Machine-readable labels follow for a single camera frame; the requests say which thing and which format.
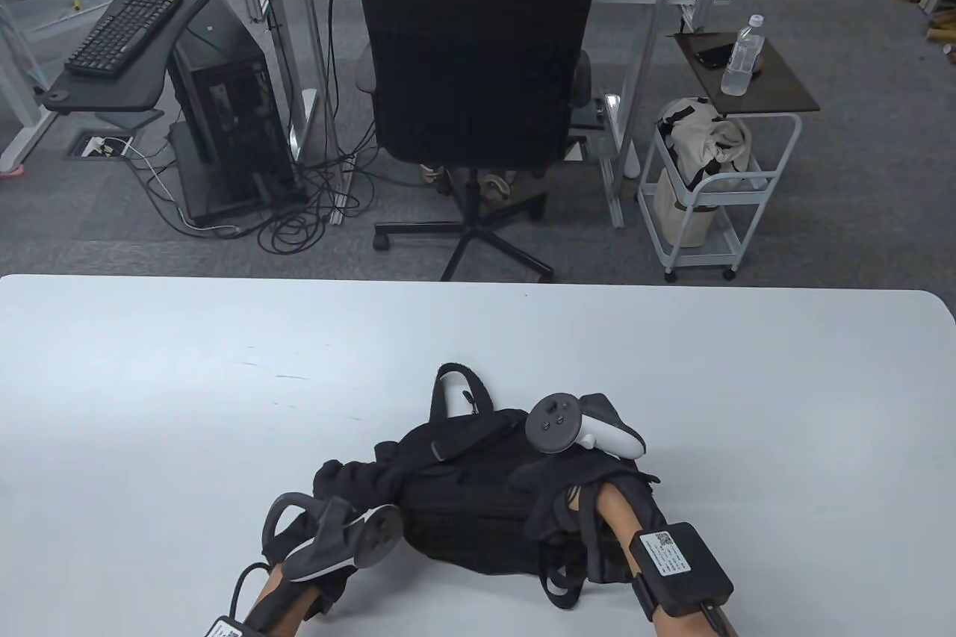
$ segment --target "computer tower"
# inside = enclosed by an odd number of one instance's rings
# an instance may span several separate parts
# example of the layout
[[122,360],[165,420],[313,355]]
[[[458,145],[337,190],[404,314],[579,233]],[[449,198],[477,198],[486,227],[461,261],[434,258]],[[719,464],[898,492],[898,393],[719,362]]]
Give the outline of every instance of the computer tower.
[[[226,1],[210,0],[198,12],[181,34],[172,60],[179,70],[171,73],[176,98],[205,170],[205,177],[199,177],[195,167],[191,175],[180,168],[193,219],[208,223],[298,200],[266,57]],[[190,192],[187,186],[197,181],[211,184],[205,200],[197,200],[200,190]]]

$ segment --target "black office chair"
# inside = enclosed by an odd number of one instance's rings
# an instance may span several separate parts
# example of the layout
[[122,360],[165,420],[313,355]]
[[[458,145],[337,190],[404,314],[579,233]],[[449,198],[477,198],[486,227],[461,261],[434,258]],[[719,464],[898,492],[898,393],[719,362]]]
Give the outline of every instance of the black office chair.
[[362,0],[369,46],[358,88],[372,96],[379,146],[403,162],[467,168],[461,221],[382,223],[390,234],[451,234],[461,240],[441,280],[451,280],[478,238],[552,281],[552,267],[492,229],[526,211],[544,214],[546,193],[481,216],[478,170],[540,175],[563,159],[571,109],[591,98],[581,50],[591,0]]

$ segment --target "white cart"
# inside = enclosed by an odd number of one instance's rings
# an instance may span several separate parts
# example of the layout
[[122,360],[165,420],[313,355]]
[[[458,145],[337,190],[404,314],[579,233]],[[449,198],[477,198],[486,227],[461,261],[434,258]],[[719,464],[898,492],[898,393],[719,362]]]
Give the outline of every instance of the white cart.
[[[674,162],[674,157],[665,145],[659,125],[655,126],[648,156],[643,163],[641,182],[639,182],[634,198],[641,206],[641,213],[645,218],[645,223],[648,224],[648,231],[657,251],[658,259],[665,268],[665,281],[668,283],[677,281],[676,269],[682,266],[723,266],[724,278],[727,281],[733,281],[737,276],[741,261],[744,259],[744,254],[747,252],[748,246],[751,245],[751,240],[754,238],[754,233],[764,210],[767,208],[780,176],[786,169],[786,163],[789,162],[789,157],[793,153],[793,148],[798,142],[800,132],[803,129],[803,120],[800,114],[819,111],[820,107],[813,100],[813,97],[810,97],[809,92],[806,91],[806,88],[803,87],[792,70],[786,66],[783,58],[780,57],[769,41],[764,43],[764,49],[761,53],[764,63],[763,70],[758,76],[754,77],[750,90],[743,97],[730,97],[720,91],[723,70],[704,68],[703,64],[697,61],[695,55],[697,52],[711,49],[711,47],[733,43],[736,35],[732,32],[678,35],[676,39],[680,49],[683,50],[684,57],[690,62],[694,74],[697,75],[704,91],[710,97],[714,108],[721,115],[748,120],[782,117],[793,122],[792,134],[789,136],[783,155],[775,168],[771,170],[762,169],[754,153],[751,155],[751,162],[747,170],[735,175],[736,178],[741,179],[741,182],[730,192],[707,192],[707,187],[714,182],[726,181],[728,177],[734,176],[727,173],[708,176],[693,190],[687,189]],[[657,217],[652,210],[653,197],[658,190],[658,185],[649,184],[648,177],[654,175],[651,169],[655,164],[654,160],[659,156],[674,187],[676,200],[683,207],[686,207],[683,225],[680,227],[679,237],[673,246],[663,238]],[[756,206],[757,210],[750,225],[744,230],[743,238],[741,238],[727,215],[726,207],[748,205]],[[710,227],[707,241],[704,242],[703,246],[684,247],[682,243],[686,236],[687,226],[690,224],[691,214],[695,208],[703,206],[717,207],[717,216],[714,218],[713,226]]]

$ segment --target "keyboard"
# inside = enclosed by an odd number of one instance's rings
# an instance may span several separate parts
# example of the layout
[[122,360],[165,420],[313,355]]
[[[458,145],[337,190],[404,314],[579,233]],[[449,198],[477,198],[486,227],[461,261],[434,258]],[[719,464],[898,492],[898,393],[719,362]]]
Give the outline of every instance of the keyboard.
[[119,12],[99,19],[64,66],[75,75],[116,77],[148,46],[181,3],[182,0],[125,0]]

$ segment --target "black glove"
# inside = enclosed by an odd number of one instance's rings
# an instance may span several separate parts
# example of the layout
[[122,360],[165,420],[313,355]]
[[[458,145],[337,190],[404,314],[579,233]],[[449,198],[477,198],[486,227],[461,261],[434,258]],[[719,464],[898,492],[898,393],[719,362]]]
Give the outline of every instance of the black glove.
[[[352,462],[342,465],[338,460],[328,460],[315,474],[313,495],[319,500],[340,497],[351,504],[355,517],[371,508],[392,503],[400,487],[400,476],[379,463]],[[318,521],[311,513],[297,515],[296,520],[282,532],[267,539],[262,554],[270,568],[284,562],[294,549],[315,537]],[[253,609],[246,625],[260,633],[266,633],[283,610],[290,606],[308,587],[317,587],[320,596],[306,614],[306,619],[318,613],[327,614],[332,604],[338,602],[345,592],[345,583],[356,572],[355,568],[342,568],[310,582],[289,582],[284,579],[275,592]]]
[[[645,530],[667,524],[651,496],[655,476],[642,473],[633,460],[619,460],[602,450],[571,446],[562,453],[520,467],[509,480],[517,491],[535,496],[525,521],[525,534],[535,541],[554,541],[579,532],[587,548],[587,575],[591,582],[630,579],[624,553],[598,514],[598,490],[611,483],[624,495]],[[569,503],[577,491],[578,509]]]

